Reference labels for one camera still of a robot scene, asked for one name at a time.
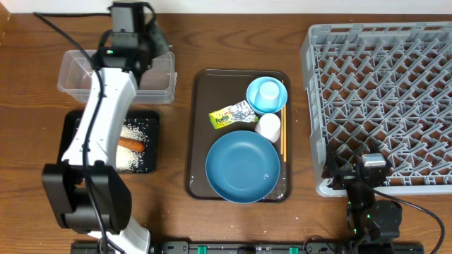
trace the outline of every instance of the wooden table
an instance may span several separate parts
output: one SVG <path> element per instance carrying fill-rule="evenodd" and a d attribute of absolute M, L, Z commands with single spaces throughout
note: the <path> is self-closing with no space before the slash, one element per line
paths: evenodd
<path fill-rule="evenodd" d="M 105 17 L 52 18 L 86 49 L 110 28 Z M 174 45 L 176 99 L 141 105 L 161 119 L 157 171 L 122 175 L 133 196 L 133 215 L 155 239 L 192 241 L 304 241 L 311 235 L 344 237 L 345 198 L 314 190 L 309 112 L 299 48 L 310 25 L 452 20 L 452 16 L 372 15 L 159 15 Z M 30 14 L 12 15 L 0 47 L 0 252 L 68 253 L 76 239 L 57 226 L 41 184 L 45 163 L 55 162 L 65 115 L 83 105 L 57 90 L 62 56 L 73 47 Z M 204 68 L 280 70 L 292 81 L 293 191 L 284 203 L 236 205 L 197 201 L 184 190 L 192 82 Z M 452 196 L 406 197 L 442 218 L 452 251 Z M 400 241 L 421 241 L 430 252 L 439 226 L 403 207 Z"/>

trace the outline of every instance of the sausage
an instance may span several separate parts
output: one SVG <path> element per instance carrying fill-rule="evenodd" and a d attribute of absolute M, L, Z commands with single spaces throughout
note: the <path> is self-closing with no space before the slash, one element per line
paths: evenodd
<path fill-rule="evenodd" d="M 119 137 L 119 143 L 122 147 L 129 148 L 135 152 L 143 152 L 146 145 L 138 140 L 133 140 L 130 138 Z"/>

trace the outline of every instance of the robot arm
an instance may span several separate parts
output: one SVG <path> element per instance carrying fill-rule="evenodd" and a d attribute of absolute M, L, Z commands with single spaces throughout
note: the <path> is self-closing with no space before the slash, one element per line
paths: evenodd
<path fill-rule="evenodd" d="M 102 237 L 87 189 L 78 184 L 84 177 L 82 147 L 103 85 L 102 103 L 89 137 L 86 163 L 91 191 L 108 240 L 125 253 L 143 254 L 150 250 L 150 232 L 131 216 L 131 194 L 115 167 L 121 127 L 136 96 L 141 75 L 151 67 L 154 57 L 169 49 L 155 24 L 155 15 L 145 23 L 145 7 L 151 8 L 144 2 L 114 2 L 110 7 L 113 29 L 102 36 L 92 57 L 104 84 L 100 84 L 93 71 L 90 96 L 77 133 L 61 162 L 46 164 L 42 173 L 43 186 L 59 226 Z M 109 36 L 112 45 L 106 47 Z"/>

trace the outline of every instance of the snack package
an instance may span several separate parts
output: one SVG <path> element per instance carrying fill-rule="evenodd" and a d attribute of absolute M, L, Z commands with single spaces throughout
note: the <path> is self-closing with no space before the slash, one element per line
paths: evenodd
<path fill-rule="evenodd" d="M 245 123 L 253 123 L 258 121 L 258 117 L 255 115 L 253 109 L 249 106 L 246 100 L 212 112 L 209 114 L 209 117 L 210 122 L 215 129 L 228 126 L 236 121 L 242 121 Z"/>

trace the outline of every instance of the chopsticks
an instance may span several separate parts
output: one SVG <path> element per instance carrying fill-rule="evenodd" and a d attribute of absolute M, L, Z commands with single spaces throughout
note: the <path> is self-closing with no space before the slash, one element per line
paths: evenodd
<path fill-rule="evenodd" d="M 286 105 L 281 109 L 281 152 L 284 162 L 287 161 L 287 115 L 286 115 Z"/>
<path fill-rule="evenodd" d="M 281 146 L 283 147 L 282 154 L 284 155 L 284 162 L 287 161 L 287 115 L 286 115 L 287 108 L 284 106 L 282 108 L 282 119 L 284 121 L 284 136 L 282 137 L 282 143 Z"/>

